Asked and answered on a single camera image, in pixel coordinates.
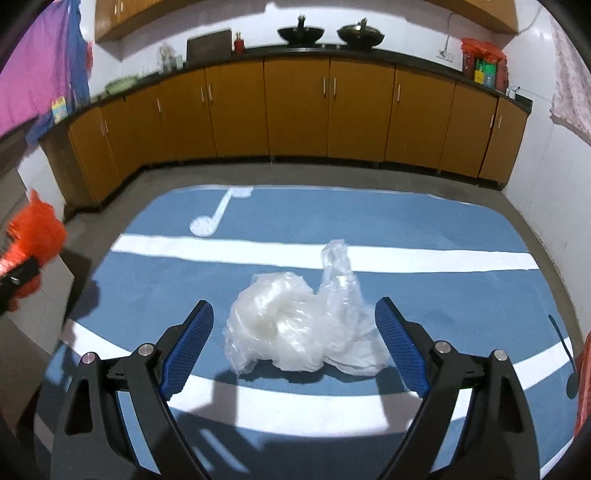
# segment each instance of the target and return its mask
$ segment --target pink cloth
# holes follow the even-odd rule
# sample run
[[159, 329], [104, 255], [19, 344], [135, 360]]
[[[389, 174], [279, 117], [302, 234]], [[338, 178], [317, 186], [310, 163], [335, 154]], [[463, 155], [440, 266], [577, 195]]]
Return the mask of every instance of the pink cloth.
[[66, 96], [69, 2], [56, 1], [37, 17], [0, 72], [0, 137], [15, 126], [44, 115]]

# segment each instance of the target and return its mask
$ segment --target clear plastic bag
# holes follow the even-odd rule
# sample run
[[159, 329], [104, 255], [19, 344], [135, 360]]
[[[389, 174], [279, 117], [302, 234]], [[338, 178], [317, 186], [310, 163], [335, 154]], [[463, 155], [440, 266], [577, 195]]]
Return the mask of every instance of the clear plastic bag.
[[283, 371], [314, 372], [324, 362], [351, 375], [375, 375], [389, 353], [351, 270], [347, 245], [322, 250], [322, 283], [315, 294], [294, 273], [255, 275], [232, 305], [225, 354], [239, 374], [258, 360]]

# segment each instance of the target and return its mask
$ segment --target bolt head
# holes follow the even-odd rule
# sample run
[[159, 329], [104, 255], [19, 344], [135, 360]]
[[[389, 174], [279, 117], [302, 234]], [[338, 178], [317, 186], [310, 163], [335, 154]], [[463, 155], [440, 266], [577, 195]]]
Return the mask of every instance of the bolt head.
[[495, 350], [495, 358], [498, 361], [504, 362], [509, 358], [509, 355], [507, 355], [503, 350]]
[[138, 353], [141, 356], [151, 355], [153, 351], [154, 351], [154, 345], [152, 345], [151, 343], [145, 343], [138, 348]]
[[435, 343], [435, 350], [439, 353], [449, 353], [452, 351], [452, 346], [447, 342], [439, 341]]
[[92, 362], [94, 362], [95, 359], [96, 359], [96, 355], [94, 353], [92, 353], [92, 352], [88, 352], [88, 353], [85, 353], [82, 356], [82, 363], [83, 364], [86, 364], [86, 365], [89, 365]]

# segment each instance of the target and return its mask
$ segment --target plastic bag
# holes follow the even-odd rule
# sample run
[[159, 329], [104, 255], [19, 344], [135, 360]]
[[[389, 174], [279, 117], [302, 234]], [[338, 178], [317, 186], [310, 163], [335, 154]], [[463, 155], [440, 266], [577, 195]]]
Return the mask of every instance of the plastic bag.
[[[39, 267], [43, 268], [60, 253], [67, 236], [66, 228], [56, 218], [53, 207], [42, 202], [35, 190], [31, 192], [29, 205], [10, 221], [7, 233], [12, 244], [0, 258], [0, 277], [29, 257], [35, 257]], [[8, 303], [8, 310], [15, 311], [18, 308], [17, 299], [32, 295], [40, 287], [41, 275], [38, 275], [18, 289], [15, 298]]]
[[324, 362], [351, 375], [375, 375], [389, 353], [352, 272], [347, 245], [322, 250], [322, 284], [315, 294], [294, 273], [260, 274], [232, 305], [224, 331], [232, 369], [250, 373], [258, 360], [283, 371], [314, 372]]

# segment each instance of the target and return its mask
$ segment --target orange bag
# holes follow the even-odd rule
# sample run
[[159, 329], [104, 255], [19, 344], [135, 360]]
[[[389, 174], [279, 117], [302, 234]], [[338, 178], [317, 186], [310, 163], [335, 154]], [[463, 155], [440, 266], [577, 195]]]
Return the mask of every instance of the orange bag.
[[[29, 205], [18, 212], [7, 230], [12, 244], [6, 254], [0, 258], [0, 277], [23, 263], [29, 257], [35, 257], [39, 267], [43, 268], [56, 257], [65, 241], [66, 228], [55, 215], [53, 207], [39, 199], [33, 190]], [[41, 275], [24, 284], [9, 302], [8, 310], [18, 308], [16, 299], [23, 299], [35, 293], [41, 287]]]

